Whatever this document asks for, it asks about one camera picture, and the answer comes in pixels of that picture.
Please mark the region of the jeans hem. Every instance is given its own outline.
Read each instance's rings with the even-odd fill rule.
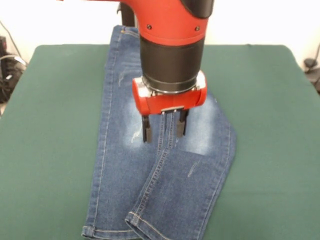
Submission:
[[[84,226],[81,236],[96,240],[136,240],[137,234],[132,230],[102,230],[92,226]]]
[[[143,240],[171,240],[134,212],[128,213],[125,222]]]

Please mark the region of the green cloth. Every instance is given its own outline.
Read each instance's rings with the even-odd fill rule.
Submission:
[[[83,239],[107,52],[36,49],[0,119],[1,240]],[[320,239],[320,99],[292,53],[206,46],[202,70],[237,132],[204,239]]]

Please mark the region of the stitching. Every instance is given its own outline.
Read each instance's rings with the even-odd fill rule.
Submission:
[[[170,128],[169,128],[169,136],[168,136],[168,148],[173,148],[173,141],[174,141],[174,121],[175,121],[175,114],[171,113],[170,119]]]
[[[152,228],[152,230],[154,230],[157,234],[159,234],[161,237],[163,237],[166,240],[170,240],[170,238],[165,237],[161,232],[159,232],[154,226],[152,226],[150,223],[148,223],[147,221],[143,220],[140,216],[138,216],[137,214],[135,214],[134,212],[130,211],[130,214],[135,215],[139,220],[141,220],[142,222],[144,222],[145,224],[147,224],[150,228]]]
[[[116,60],[117,60],[117,56],[118,56],[118,52],[119,52],[119,43],[121,41],[121,34],[118,35],[118,39],[117,39],[117,43],[116,43],[116,52],[114,53],[114,60],[113,60],[113,64],[112,64],[112,70],[110,71],[110,78],[111,81],[113,83],[114,81],[114,68],[116,65]],[[110,91],[110,103],[109,103],[109,114],[111,112],[111,107],[112,107],[112,88]],[[99,205],[99,198],[100,198],[100,191],[101,191],[101,183],[102,183],[102,178],[103,178],[103,170],[105,167],[105,156],[106,156],[106,148],[107,148],[107,135],[108,135],[108,127],[109,127],[109,120],[110,118],[108,118],[108,121],[106,123],[106,130],[105,130],[105,136],[104,136],[104,141],[103,141],[103,157],[102,157],[102,166],[101,166],[101,173],[100,173],[100,181],[99,181],[99,189],[98,189],[98,196],[97,196],[97,200],[96,200],[96,206],[95,206],[95,216],[94,216],[94,222],[93,222],[93,226],[96,225],[96,221],[97,221],[97,214],[98,214],[98,205]]]
[[[159,128],[159,138],[158,138],[158,147],[157,147],[157,153],[158,156],[160,153],[161,148],[164,145],[164,133],[165,133],[165,115],[160,115],[160,128]]]
[[[84,226],[84,229],[91,229],[91,226]],[[101,233],[129,233],[129,232],[133,232],[133,230],[98,230],[98,229],[94,229],[95,232],[101,232]]]
[[[226,163],[225,163],[226,166],[227,166],[228,163],[230,162],[230,144],[231,144],[231,124],[229,123],[229,141],[228,141],[228,147],[227,147],[227,148],[228,148],[227,161],[226,161]],[[224,173],[226,172],[226,170],[227,170],[227,168],[225,167],[224,170],[223,170],[223,172],[221,173],[221,176],[220,176],[220,178],[219,178],[218,185],[217,185],[214,193],[212,194],[212,197],[211,197],[211,201],[210,201],[209,206],[213,203],[213,200],[214,200],[214,198],[215,198],[216,192],[217,192],[217,190],[218,190],[218,188],[219,188],[219,185],[220,185],[220,183],[221,183],[221,179],[222,179]],[[202,222],[202,224],[201,224],[201,227],[200,227],[200,230],[199,230],[199,233],[198,233],[198,236],[197,236],[196,239],[199,239],[199,237],[200,237],[201,230],[204,228],[204,224],[205,224],[206,218],[208,217],[208,214],[209,214],[209,211],[206,212],[206,215],[205,215],[204,220],[203,220],[203,222]]]
[[[145,188],[145,191],[142,195],[142,198],[141,198],[141,201],[140,201],[140,204],[139,206],[137,207],[137,210],[136,210],[136,214],[139,214],[141,215],[145,209],[145,205],[146,205],[146,201],[149,199],[149,196],[152,192],[152,189],[154,188],[154,185],[156,184],[158,178],[159,178],[159,174],[160,174],[160,171],[164,165],[164,161],[165,161],[165,158],[167,157],[168,153],[166,150],[163,150],[162,151],[162,154],[160,155],[159,157],[159,161],[158,161],[158,164],[152,174],[152,177],[147,185],[147,187]]]
[[[128,35],[131,35],[131,36],[136,37],[136,38],[139,37],[139,34],[137,34],[134,31],[130,31],[130,30],[121,30],[121,33],[122,34],[128,34]]]

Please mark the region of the jeans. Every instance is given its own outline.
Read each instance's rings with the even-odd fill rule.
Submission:
[[[98,148],[82,236],[102,240],[200,240],[223,187],[236,134],[216,99],[179,113],[151,115],[143,143],[132,79],[142,75],[139,32],[116,26],[105,65]]]

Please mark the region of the red gripper housing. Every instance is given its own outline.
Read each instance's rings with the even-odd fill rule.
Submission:
[[[142,116],[161,114],[166,109],[189,110],[201,106],[206,101],[207,83],[200,89],[189,90],[179,94],[160,94],[155,96],[139,95],[139,86],[132,81],[135,105]]]

